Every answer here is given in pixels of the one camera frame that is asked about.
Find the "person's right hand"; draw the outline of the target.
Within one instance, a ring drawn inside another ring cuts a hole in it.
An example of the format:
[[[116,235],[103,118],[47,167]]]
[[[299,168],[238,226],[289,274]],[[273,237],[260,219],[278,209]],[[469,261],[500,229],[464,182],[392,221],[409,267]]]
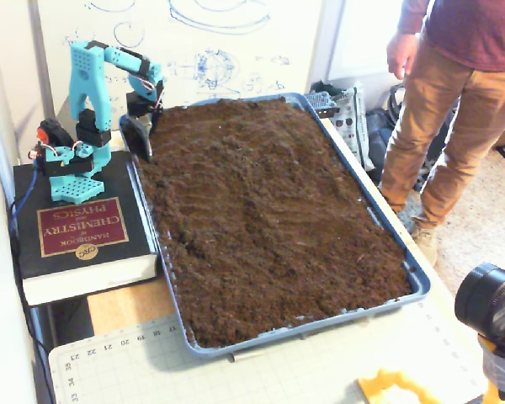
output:
[[[395,34],[386,47],[389,73],[402,80],[409,75],[417,54],[417,34]]]

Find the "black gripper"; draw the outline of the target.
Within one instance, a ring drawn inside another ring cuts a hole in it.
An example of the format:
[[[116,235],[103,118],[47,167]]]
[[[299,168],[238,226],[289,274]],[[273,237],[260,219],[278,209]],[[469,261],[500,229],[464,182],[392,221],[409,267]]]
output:
[[[131,153],[150,162],[152,146],[149,135],[156,130],[162,116],[162,93],[154,101],[136,92],[127,93],[126,106],[129,116],[121,116],[119,121],[122,139]],[[151,124],[138,118],[146,114],[151,114]]]

